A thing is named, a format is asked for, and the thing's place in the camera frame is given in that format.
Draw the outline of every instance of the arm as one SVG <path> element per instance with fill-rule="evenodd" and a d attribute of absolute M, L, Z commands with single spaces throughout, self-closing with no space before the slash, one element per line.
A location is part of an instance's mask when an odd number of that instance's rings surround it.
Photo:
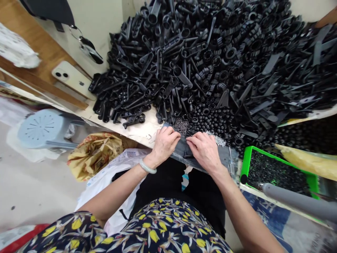
<path fill-rule="evenodd" d="M 198 132 L 186 140 L 194 157 L 220 189 L 228 215 L 245 250 L 252 253 L 283 253 L 282 246 L 240 192 L 227 168 L 221 164 L 215 137 Z"/>
<path fill-rule="evenodd" d="M 172 127 L 158 129 L 153 150 L 144 158 L 144 163 L 152 169 L 158 167 L 173 153 L 180 137 L 181 135 Z M 148 172 L 137 164 L 77 211 L 91 212 L 98 224 L 104 227 L 106 221 L 119 209 L 147 174 Z"/>

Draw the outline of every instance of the white table surface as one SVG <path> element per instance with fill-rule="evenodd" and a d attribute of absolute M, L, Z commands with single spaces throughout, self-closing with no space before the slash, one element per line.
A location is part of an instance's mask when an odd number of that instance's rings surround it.
<path fill-rule="evenodd" d="M 152 106 L 151 110 L 145 112 L 145 123 L 136 124 L 129 126 L 127 129 L 124 129 L 123 123 L 126 122 L 125 119 L 121 120 L 120 124 L 113 124 L 110 120 L 107 123 L 104 123 L 102 120 L 98 119 L 98 114 L 95 114 L 92 110 L 95 102 L 87 100 L 89 106 L 85 110 L 78 110 L 76 115 L 88 119 L 98 125 L 101 125 L 111 131 L 119 133 L 128 137 L 131 140 L 134 140 L 148 148 L 153 148 L 155 134 L 158 129 L 162 127 L 163 124 L 158 124 L 156 118 L 156 109 Z"/>

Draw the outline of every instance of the gray plastic stool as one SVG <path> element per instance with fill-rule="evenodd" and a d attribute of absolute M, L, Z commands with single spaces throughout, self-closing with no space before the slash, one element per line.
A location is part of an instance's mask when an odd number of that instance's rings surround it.
<path fill-rule="evenodd" d="M 22 146 L 28 149 L 74 149 L 78 143 L 64 139 L 70 124 L 84 125 L 85 122 L 67 112 L 44 109 L 29 116 L 21 124 L 18 139 Z"/>

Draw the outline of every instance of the black fabric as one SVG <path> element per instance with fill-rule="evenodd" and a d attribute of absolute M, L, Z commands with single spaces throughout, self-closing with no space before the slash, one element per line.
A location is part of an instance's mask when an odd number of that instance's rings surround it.
<path fill-rule="evenodd" d="M 32 16 L 50 19 L 66 25 L 75 25 L 73 13 L 67 0 L 20 0 Z"/>
<path fill-rule="evenodd" d="M 210 175 L 193 169 L 189 173 L 189 185 L 182 192 L 185 164 L 169 158 L 157 168 L 156 174 L 148 174 L 136 194 L 136 202 L 129 218 L 146 204 L 158 198 L 174 198 L 185 201 L 198 209 L 212 225 L 215 232 L 225 238 L 225 210 L 221 192 Z M 124 172 L 116 174 L 113 180 Z"/>

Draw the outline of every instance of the keychain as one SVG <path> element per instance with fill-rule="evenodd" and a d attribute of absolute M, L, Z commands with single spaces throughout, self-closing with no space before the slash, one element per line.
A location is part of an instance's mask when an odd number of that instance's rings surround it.
<path fill-rule="evenodd" d="M 99 53 L 96 51 L 94 44 L 92 44 L 92 42 L 88 40 L 87 38 L 83 37 L 81 30 L 73 25 L 70 25 L 69 29 L 70 29 L 71 35 L 80 42 L 80 45 L 81 45 L 80 50 L 95 63 L 102 64 L 103 63 L 102 56 L 100 56 Z M 78 38 L 75 37 L 74 34 L 72 33 L 72 29 L 79 30 L 81 35 Z"/>

